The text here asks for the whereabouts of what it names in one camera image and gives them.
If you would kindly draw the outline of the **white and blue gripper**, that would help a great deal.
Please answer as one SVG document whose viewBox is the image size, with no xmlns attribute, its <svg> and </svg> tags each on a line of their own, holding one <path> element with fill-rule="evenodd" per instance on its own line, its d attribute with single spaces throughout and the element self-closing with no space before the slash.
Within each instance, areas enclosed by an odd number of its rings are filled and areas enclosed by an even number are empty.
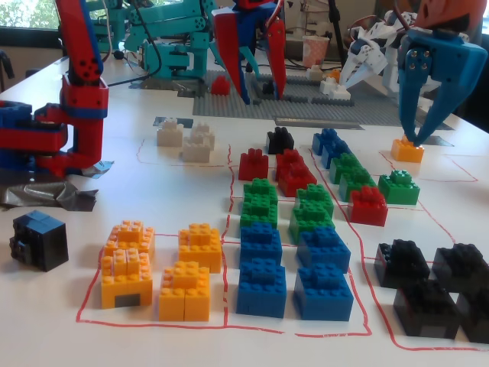
<svg viewBox="0 0 489 367">
<path fill-rule="evenodd" d="M 387 41 L 387 31 L 385 21 L 375 23 L 368 31 L 361 26 L 350 30 L 353 41 L 339 80 L 340 83 L 345 83 L 346 89 L 366 80 L 373 72 L 381 72 L 385 68 L 387 59 L 381 48 Z"/>
</svg>

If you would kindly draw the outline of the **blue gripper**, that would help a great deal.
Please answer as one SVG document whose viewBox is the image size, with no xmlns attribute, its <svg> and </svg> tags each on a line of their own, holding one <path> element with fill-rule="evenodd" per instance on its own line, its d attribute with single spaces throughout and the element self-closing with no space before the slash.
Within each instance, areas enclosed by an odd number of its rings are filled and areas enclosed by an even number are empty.
<svg viewBox="0 0 489 367">
<path fill-rule="evenodd" d="M 420 146 L 472 93 L 487 59 L 487 51 L 446 31 L 410 29 L 399 54 L 399 118 L 408 141 Z M 415 133 L 421 87 L 428 78 L 439 82 L 439 93 Z"/>
</svg>

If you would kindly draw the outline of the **red and blue gripper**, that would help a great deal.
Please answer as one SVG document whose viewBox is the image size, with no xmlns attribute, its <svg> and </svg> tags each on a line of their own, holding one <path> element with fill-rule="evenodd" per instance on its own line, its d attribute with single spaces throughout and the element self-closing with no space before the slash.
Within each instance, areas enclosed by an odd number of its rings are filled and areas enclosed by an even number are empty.
<svg viewBox="0 0 489 367">
<path fill-rule="evenodd" d="M 232 9 L 216 9 L 212 11 L 216 42 L 209 42 L 209 49 L 215 62 L 228 75 L 245 104 L 250 103 L 245 76 L 241 68 L 240 53 L 247 61 L 248 73 L 254 71 L 256 77 L 260 76 L 259 65 L 248 46 L 251 45 L 254 26 L 251 13 L 246 11 L 266 11 L 272 14 L 277 3 L 272 0 L 234 0 Z M 285 68 L 285 25 L 283 20 L 276 18 L 266 31 L 267 59 L 274 79 L 275 94 L 281 99 L 285 89 L 287 75 Z"/>
</svg>

